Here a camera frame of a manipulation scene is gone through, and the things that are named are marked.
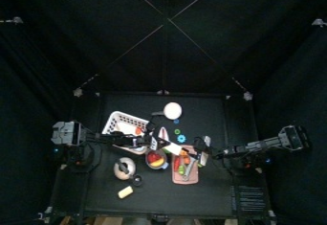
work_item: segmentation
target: orange object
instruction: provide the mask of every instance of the orange object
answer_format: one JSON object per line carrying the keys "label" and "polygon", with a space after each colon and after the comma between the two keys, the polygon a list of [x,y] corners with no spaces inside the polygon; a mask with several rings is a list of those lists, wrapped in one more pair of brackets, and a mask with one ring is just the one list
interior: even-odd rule
{"label": "orange object", "polygon": [[136,135],[140,135],[140,133],[141,133],[141,128],[137,127],[136,130],[135,130],[135,134],[136,134]]}
{"label": "orange object", "polygon": [[189,158],[189,155],[187,155],[187,156],[184,157],[184,164],[188,165],[189,162],[191,162],[191,158]]}
{"label": "orange object", "polygon": [[185,150],[180,150],[180,156],[188,156],[188,152]]}

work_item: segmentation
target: red object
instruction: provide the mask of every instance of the red object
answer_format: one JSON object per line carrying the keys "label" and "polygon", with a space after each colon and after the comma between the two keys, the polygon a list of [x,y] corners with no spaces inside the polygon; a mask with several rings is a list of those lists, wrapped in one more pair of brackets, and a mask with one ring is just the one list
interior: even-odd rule
{"label": "red object", "polygon": [[149,152],[147,155],[148,163],[152,163],[152,162],[160,160],[160,158],[161,158],[161,155],[155,153],[155,152]]}
{"label": "red object", "polygon": [[180,157],[175,156],[175,160],[173,160],[173,171],[179,170],[179,164],[180,164]]}

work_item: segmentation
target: blue object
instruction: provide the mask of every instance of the blue object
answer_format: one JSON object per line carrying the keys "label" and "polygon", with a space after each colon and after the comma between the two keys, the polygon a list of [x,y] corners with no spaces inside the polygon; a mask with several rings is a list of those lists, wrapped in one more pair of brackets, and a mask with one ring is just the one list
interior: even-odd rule
{"label": "blue object", "polygon": [[180,144],[185,143],[187,137],[184,135],[179,135],[177,136],[177,141],[179,141]]}

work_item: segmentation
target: black table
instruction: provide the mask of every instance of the black table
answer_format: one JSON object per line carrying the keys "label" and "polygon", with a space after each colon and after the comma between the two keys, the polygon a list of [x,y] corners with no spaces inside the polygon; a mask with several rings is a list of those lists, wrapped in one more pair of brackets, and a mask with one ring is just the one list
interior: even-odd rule
{"label": "black table", "polygon": [[[191,145],[193,137],[209,136],[212,146],[241,145],[256,140],[252,105],[241,97],[149,94],[88,95],[75,100],[71,120],[83,123],[95,132],[103,132],[109,114],[121,111],[140,119],[149,120],[151,113],[163,111],[168,102],[183,107],[179,124],[161,118],[169,141],[177,143],[173,130],[180,129]],[[71,173],[57,170],[56,184],[50,198],[52,216],[133,216],[148,218],[192,217],[228,218],[248,216],[261,219],[267,216],[268,198],[264,176],[248,171],[233,175],[221,161],[209,158],[199,169],[199,182],[191,185],[172,183],[171,168],[153,170],[147,167],[144,155],[135,155],[117,147],[101,145],[100,165],[89,173]],[[120,199],[117,192],[128,185],[113,175],[113,164],[119,157],[129,157],[136,164],[136,173],[143,185],[133,188],[133,194]],[[261,211],[243,213],[239,187],[260,188],[267,203]]]}

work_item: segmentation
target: green object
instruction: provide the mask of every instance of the green object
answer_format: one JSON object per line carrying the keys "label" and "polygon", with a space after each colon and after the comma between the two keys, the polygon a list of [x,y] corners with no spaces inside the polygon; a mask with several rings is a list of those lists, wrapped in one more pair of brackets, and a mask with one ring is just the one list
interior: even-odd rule
{"label": "green object", "polygon": [[165,148],[163,148],[163,152],[164,153],[171,153]]}
{"label": "green object", "polygon": [[181,174],[181,175],[184,175],[184,173],[185,173],[185,167],[181,165],[181,166],[179,166],[179,173]]}

